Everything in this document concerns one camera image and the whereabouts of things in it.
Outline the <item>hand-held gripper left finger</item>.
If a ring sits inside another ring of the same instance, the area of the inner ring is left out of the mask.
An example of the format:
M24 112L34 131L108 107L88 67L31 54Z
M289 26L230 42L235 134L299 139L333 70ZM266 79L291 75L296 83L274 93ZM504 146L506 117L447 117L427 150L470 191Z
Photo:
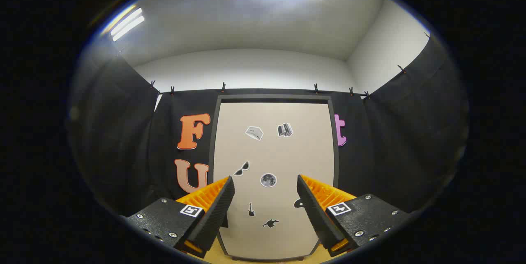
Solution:
M122 219L152 241L204 258L224 224L234 194L233 178L227 176L178 199L160 198Z

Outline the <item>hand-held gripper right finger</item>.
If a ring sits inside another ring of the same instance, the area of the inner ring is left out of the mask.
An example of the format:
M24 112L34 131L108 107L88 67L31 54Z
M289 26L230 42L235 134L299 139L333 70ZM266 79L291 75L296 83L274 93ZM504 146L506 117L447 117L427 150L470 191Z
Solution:
M331 257L381 241L411 219L411 213L373 194L355 196L302 174L297 176L297 193Z

